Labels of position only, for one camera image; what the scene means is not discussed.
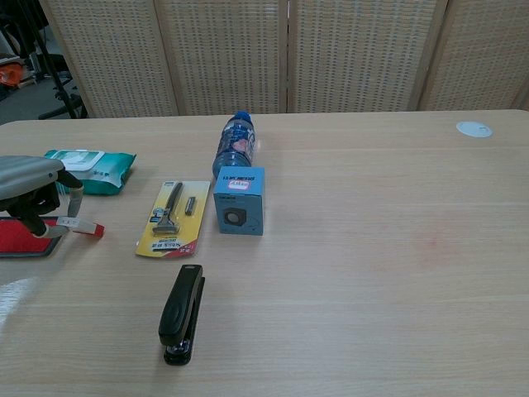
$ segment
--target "orange object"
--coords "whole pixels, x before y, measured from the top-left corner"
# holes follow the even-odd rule
[[[16,87],[22,79],[22,65],[18,63],[0,66],[0,83]]]

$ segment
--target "black stapler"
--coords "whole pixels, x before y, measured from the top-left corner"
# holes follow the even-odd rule
[[[171,366],[191,360],[204,281],[200,265],[183,265],[165,304],[158,334],[165,346],[165,362]]]

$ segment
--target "wood grain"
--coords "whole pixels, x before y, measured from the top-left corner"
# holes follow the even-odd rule
[[[461,120],[489,124],[463,136]],[[0,154],[137,152],[105,237],[0,263],[1,396],[529,394],[529,113],[256,115],[262,237],[134,255],[165,179],[210,179],[218,117],[15,122]],[[179,267],[204,266],[197,341],[169,367],[157,335]]]

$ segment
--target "floor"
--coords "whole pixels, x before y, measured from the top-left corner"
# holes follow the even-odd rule
[[[40,114],[63,106],[62,101],[55,98],[54,83],[46,79],[38,84],[30,84],[16,91],[0,102],[0,125],[17,120],[36,120]],[[70,93],[77,93],[72,89],[73,82],[67,85]],[[54,118],[69,118],[68,113]]]

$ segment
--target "green wipes package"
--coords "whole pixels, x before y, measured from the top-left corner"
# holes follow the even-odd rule
[[[136,155],[104,151],[48,151],[45,157],[61,160],[84,185],[86,194],[118,194]]]

